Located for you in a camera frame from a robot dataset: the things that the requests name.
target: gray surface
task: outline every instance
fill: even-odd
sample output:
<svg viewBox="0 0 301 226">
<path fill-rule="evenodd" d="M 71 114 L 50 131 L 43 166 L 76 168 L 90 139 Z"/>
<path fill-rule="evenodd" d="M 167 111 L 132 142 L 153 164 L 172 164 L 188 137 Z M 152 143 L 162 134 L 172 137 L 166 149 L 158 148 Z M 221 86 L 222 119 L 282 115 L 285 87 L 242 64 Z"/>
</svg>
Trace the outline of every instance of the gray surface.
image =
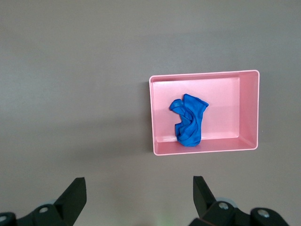
<svg viewBox="0 0 301 226">
<path fill-rule="evenodd" d="M 148 79 L 258 69 L 256 151 L 157 157 Z M 76 226 L 185 226 L 192 176 L 301 222 L 301 2 L 0 1 L 0 211 L 87 180 Z"/>
</svg>

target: blue cloth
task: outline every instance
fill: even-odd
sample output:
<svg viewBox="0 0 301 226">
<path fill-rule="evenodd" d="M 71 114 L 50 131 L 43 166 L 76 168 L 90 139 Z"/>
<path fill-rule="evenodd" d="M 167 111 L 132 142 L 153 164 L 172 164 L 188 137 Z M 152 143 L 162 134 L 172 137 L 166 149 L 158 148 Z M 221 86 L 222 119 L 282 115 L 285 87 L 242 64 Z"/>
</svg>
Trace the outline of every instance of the blue cloth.
<svg viewBox="0 0 301 226">
<path fill-rule="evenodd" d="M 209 106 L 205 101 L 184 94 L 183 101 L 176 99 L 169 109 L 180 115 L 182 122 L 175 124 L 177 140 L 184 146 L 194 147 L 201 142 L 203 113 Z"/>
</svg>

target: metal screw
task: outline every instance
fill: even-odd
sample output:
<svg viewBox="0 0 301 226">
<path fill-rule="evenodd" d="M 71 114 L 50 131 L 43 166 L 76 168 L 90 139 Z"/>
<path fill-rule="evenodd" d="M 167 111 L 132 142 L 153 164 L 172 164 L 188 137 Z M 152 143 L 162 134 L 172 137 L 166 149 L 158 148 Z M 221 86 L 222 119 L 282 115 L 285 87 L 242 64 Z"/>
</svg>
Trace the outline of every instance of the metal screw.
<svg viewBox="0 0 301 226">
<path fill-rule="evenodd" d="M 218 206 L 219 206 L 221 209 L 223 209 L 223 210 L 229 209 L 229 206 L 228 206 L 226 203 L 224 203 L 224 202 L 220 202 L 220 203 L 218 204 Z"/>
<path fill-rule="evenodd" d="M 7 216 L 1 216 L 0 217 L 0 222 L 5 221 L 7 219 Z"/>
<path fill-rule="evenodd" d="M 269 213 L 265 210 L 260 209 L 257 211 L 257 213 L 264 218 L 269 218 Z"/>
<path fill-rule="evenodd" d="M 39 210 L 39 213 L 45 213 L 48 211 L 48 207 L 43 207 Z"/>
</svg>

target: pink plastic bin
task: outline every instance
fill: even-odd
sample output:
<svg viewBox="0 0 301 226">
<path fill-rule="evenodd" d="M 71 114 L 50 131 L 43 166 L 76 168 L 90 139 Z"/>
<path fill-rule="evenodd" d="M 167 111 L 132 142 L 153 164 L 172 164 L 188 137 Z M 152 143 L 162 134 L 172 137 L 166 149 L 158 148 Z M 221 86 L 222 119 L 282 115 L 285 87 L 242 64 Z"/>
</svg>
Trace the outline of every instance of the pink plastic bin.
<svg viewBox="0 0 301 226">
<path fill-rule="evenodd" d="M 209 103 L 202 140 L 184 147 L 176 140 L 179 115 L 170 104 L 188 93 Z M 150 77 L 153 149 L 156 155 L 254 150 L 258 146 L 259 71 L 154 75 Z"/>
</svg>

